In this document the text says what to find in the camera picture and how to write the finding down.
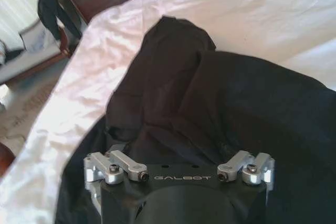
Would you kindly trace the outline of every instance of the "metal joint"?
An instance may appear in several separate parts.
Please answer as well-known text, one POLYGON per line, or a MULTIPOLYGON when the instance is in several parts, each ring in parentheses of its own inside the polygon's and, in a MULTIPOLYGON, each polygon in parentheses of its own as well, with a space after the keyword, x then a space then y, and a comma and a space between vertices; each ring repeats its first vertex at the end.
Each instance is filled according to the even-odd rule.
POLYGON ((254 157, 249 152, 239 151, 227 163, 218 165, 218 179, 223 182, 236 180, 239 170, 253 161, 254 157))
POLYGON ((118 164, 132 181, 145 182, 149 179, 147 166, 135 162, 121 151, 108 152, 110 162, 118 164))
POLYGON ((253 163, 242 170, 243 181, 248 185, 259 185, 264 181, 267 190, 272 191, 274 186, 275 160, 267 153, 259 153, 253 163))
POLYGON ((123 181, 123 169, 112 164, 101 153, 91 153, 84 158, 85 189, 90 191, 91 200, 99 214, 101 214, 100 181, 105 179, 109 185, 123 181))

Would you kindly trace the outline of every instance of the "white bedsheet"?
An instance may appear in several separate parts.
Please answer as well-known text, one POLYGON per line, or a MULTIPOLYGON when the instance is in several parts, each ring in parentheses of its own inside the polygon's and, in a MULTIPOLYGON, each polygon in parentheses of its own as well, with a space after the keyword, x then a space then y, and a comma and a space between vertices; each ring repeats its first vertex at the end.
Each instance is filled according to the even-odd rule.
POLYGON ((52 223, 60 175, 161 15, 218 50, 261 57, 336 90, 336 0, 131 0, 95 17, 0 186, 0 223, 52 223))

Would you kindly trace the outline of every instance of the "silver screw head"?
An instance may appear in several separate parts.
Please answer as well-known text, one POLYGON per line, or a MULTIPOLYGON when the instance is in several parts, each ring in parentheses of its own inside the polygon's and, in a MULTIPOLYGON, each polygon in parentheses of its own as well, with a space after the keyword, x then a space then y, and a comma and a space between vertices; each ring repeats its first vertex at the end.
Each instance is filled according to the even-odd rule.
POLYGON ((119 171, 119 165, 116 165, 116 164, 110 165, 109 168, 110 168, 110 172, 112 172, 112 173, 115 173, 115 172, 119 171))
POLYGON ((256 173, 258 167, 254 164, 249 164, 249 165, 246 166, 246 169, 251 173, 256 173))
POLYGON ((139 174, 139 181, 141 182, 146 182, 149 179, 149 174, 148 172, 141 172, 139 174))
POLYGON ((219 173, 218 174, 218 180, 221 182, 227 182, 229 179, 227 173, 219 173))

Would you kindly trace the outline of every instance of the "black jacket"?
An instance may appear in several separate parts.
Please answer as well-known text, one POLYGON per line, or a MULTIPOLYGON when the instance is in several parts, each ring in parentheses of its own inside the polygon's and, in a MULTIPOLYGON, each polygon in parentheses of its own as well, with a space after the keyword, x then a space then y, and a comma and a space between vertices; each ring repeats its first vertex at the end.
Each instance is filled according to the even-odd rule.
POLYGON ((63 177, 56 223, 99 223, 83 158, 127 143, 145 164, 213 164, 238 150, 276 160, 268 223, 332 223, 336 93, 271 62, 215 52, 207 33, 163 17, 63 177))
POLYGON ((50 30, 56 40, 61 39, 60 31, 57 25, 59 18, 65 27, 78 39, 81 38, 81 32, 74 25, 68 14, 59 5, 58 0, 38 0, 37 13, 43 25, 50 30))

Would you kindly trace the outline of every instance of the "wrinkled sheet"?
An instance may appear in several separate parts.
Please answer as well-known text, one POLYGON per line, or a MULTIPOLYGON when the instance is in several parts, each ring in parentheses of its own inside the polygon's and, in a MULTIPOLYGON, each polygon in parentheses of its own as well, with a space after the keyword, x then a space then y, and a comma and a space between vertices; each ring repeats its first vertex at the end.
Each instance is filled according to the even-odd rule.
POLYGON ((130 0, 96 16, 0 184, 0 223, 52 223, 60 175, 162 15, 218 50, 267 59, 336 90, 336 0, 130 0))

